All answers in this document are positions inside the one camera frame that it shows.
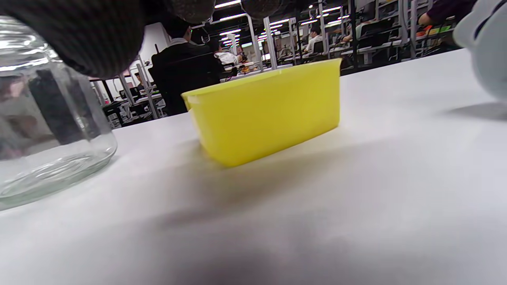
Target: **computer monitor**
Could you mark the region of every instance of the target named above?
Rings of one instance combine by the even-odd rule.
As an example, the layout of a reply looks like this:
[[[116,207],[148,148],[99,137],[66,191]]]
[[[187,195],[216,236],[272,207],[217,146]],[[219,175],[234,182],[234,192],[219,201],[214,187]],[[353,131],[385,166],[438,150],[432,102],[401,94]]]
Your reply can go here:
[[[361,22],[371,21],[376,16],[376,4],[375,1],[369,2],[359,11]]]

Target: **white shirt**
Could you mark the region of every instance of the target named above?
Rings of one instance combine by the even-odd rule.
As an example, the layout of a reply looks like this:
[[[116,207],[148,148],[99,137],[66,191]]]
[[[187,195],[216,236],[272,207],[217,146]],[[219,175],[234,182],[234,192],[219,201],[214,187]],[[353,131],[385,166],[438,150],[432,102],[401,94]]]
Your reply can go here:
[[[230,52],[217,52],[215,53],[215,57],[218,58],[222,64],[233,63],[234,65],[239,65],[238,57]]]
[[[323,37],[321,35],[317,35],[316,37],[310,39],[308,41],[308,46],[306,46],[306,51],[309,53],[313,53],[313,46],[315,46],[316,42],[322,42]]]

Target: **ceiling light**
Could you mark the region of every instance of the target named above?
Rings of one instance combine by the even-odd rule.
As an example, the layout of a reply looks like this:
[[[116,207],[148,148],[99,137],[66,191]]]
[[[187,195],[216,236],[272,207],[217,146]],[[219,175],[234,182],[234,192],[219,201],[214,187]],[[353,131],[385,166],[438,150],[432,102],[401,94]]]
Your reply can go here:
[[[239,31],[241,31],[241,29],[232,30],[232,31],[225,31],[225,32],[221,33],[220,35],[226,35],[226,34],[235,33],[235,32],[239,32]]]
[[[223,4],[218,4],[218,5],[215,6],[215,9],[226,7],[226,6],[230,6],[230,5],[236,5],[236,4],[239,4],[239,3],[241,3],[241,0],[236,0],[236,1],[231,1],[231,2],[227,2],[227,3],[223,3]]]
[[[271,34],[273,34],[273,32],[274,32],[274,31],[278,31],[278,30],[277,30],[277,29],[273,29],[273,30],[271,30]]]
[[[325,12],[329,12],[329,11],[338,10],[338,9],[341,9],[341,8],[342,8],[341,6],[338,6],[338,7],[329,8],[329,9],[323,10],[322,12],[325,13]]]
[[[270,25],[270,26],[272,26],[272,25],[281,24],[281,23],[285,23],[285,22],[289,22],[289,19],[285,19],[285,20],[281,20],[281,21],[272,22],[272,23],[270,23],[269,25]]]
[[[226,40],[228,40],[228,39],[229,39],[228,37],[225,37],[225,38],[222,38],[222,39],[221,39],[221,41],[226,41]]]
[[[245,15],[246,15],[246,13],[238,14],[238,15],[234,15],[234,16],[230,16],[230,17],[225,17],[225,18],[220,19],[220,21],[227,21],[227,20],[230,20],[230,19],[243,17]]]
[[[313,23],[313,22],[316,22],[316,21],[318,21],[318,20],[312,20],[312,21],[304,22],[304,23],[301,23],[301,25],[307,25],[309,23]]]

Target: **black suit jacket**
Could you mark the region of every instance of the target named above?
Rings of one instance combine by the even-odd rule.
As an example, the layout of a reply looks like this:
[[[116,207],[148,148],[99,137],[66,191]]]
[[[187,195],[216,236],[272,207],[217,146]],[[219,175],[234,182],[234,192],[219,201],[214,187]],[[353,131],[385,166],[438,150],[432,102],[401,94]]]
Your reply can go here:
[[[150,73],[157,84],[168,115],[187,111],[181,97],[187,91],[220,83],[224,68],[208,46],[190,43],[170,46],[152,56]]]

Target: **desk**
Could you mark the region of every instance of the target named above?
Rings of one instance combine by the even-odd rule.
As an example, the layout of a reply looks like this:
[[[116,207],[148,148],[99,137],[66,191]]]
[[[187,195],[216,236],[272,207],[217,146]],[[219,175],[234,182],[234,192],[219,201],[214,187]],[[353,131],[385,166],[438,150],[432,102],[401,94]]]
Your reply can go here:
[[[284,69],[284,68],[288,68],[288,67],[292,67],[293,65],[292,64],[284,64],[284,65],[279,65],[276,69]],[[273,68],[265,68],[263,71],[261,70],[255,70],[253,72],[249,72],[247,74],[240,74],[238,76],[235,76],[233,78],[231,78],[229,81],[234,81],[234,80],[238,80],[238,79],[241,79],[241,78],[246,78],[246,77],[249,77],[249,76],[253,76],[253,75],[256,75],[256,74],[260,74],[262,72],[268,72],[268,71],[271,71],[273,70]]]
[[[159,98],[162,98],[162,94],[158,93],[158,94],[152,95],[153,100],[159,99]],[[134,105],[141,104],[143,102],[148,102],[148,97],[143,97],[143,98],[137,100]]]
[[[0,212],[2,282],[504,285],[505,107],[468,52],[341,91],[338,129],[231,169],[190,114],[114,130],[104,171]]]
[[[387,42],[387,43],[384,43],[384,44],[377,46],[377,47],[360,48],[357,50],[357,54],[362,54],[364,57],[365,64],[370,64],[370,63],[372,63],[373,53],[375,53],[376,51],[378,51],[380,49],[390,48],[391,46],[392,47],[399,47],[401,45],[402,45],[402,40]],[[352,54],[352,50],[350,50],[350,48],[341,48],[340,47],[340,48],[330,49],[330,53],[340,53],[340,55],[348,55],[348,54]]]

